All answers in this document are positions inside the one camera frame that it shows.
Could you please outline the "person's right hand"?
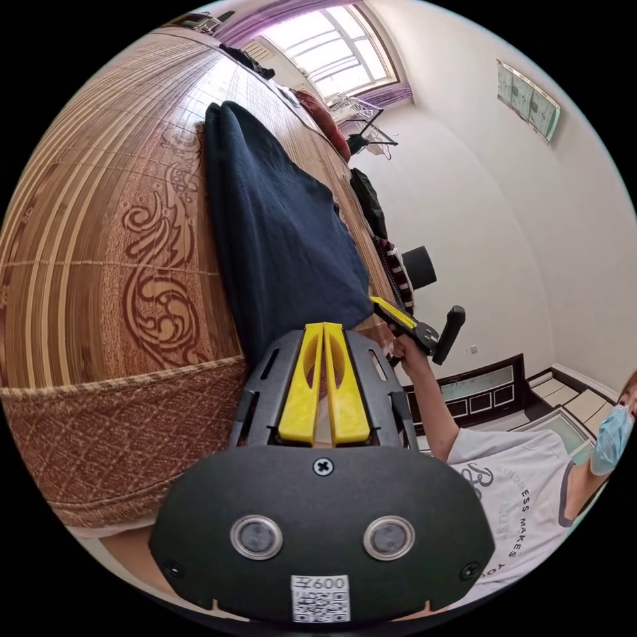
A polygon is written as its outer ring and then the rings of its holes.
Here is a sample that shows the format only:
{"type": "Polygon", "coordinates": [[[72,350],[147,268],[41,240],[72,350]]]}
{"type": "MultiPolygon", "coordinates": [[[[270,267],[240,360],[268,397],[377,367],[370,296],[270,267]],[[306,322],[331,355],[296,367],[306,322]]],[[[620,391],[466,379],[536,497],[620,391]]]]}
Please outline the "person's right hand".
{"type": "Polygon", "coordinates": [[[398,358],[403,371],[411,378],[426,375],[431,371],[428,358],[406,335],[393,338],[391,353],[398,358]]]}

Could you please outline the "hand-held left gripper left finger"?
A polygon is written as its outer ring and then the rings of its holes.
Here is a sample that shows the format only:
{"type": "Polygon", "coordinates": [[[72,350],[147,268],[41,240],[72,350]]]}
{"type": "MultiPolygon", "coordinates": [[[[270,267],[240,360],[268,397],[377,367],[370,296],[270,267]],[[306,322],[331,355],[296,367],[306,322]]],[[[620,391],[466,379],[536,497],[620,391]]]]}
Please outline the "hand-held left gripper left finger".
{"type": "Polygon", "coordinates": [[[315,440],[323,336],[323,323],[308,324],[304,329],[278,426],[279,437],[286,443],[315,440]]]}

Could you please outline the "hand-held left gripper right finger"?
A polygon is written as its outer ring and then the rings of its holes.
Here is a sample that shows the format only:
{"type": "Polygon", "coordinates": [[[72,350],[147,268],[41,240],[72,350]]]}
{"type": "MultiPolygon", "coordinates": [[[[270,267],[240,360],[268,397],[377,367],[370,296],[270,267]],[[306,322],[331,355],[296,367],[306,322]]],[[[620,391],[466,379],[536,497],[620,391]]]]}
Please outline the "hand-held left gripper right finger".
{"type": "Polygon", "coordinates": [[[371,429],[350,353],[340,324],[324,323],[324,361],[332,443],[363,445],[371,429]]]}

